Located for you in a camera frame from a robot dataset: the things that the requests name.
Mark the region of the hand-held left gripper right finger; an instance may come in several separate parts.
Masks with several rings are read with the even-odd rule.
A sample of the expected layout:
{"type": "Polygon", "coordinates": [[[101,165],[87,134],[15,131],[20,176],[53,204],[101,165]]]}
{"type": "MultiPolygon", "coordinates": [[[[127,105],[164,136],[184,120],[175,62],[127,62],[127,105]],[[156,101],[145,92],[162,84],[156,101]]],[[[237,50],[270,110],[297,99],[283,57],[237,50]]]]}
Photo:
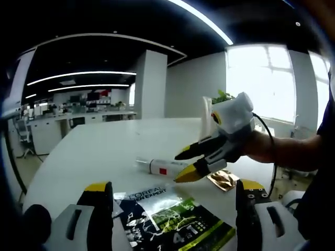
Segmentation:
{"type": "Polygon", "coordinates": [[[255,181],[236,183],[237,250],[300,250],[294,216],[255,181]]]}

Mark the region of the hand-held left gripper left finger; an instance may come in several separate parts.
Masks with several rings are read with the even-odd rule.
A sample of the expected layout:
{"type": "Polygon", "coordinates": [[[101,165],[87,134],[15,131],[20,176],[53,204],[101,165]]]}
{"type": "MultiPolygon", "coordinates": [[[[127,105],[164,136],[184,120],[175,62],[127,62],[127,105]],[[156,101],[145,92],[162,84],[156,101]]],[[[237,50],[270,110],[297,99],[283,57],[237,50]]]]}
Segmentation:
{"type": "Polygon", "coordinates": [[[52,222],[46,250],[112,250],[113,203],[110,181],[86,187],[52,222]]]}

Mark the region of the person's right hand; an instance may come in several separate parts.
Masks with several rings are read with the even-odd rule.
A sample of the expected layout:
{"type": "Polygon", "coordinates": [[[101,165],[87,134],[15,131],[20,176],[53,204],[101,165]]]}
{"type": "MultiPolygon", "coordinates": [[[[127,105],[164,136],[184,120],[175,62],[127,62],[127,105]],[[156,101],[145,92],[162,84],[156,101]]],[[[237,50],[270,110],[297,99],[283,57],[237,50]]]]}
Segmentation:
{"type": "Polygon", "coordinates": [[[253,131],[243,145],[242,152],[259,163],[275,163],[275,154],[271,137],[259,131],[253,131]]]}

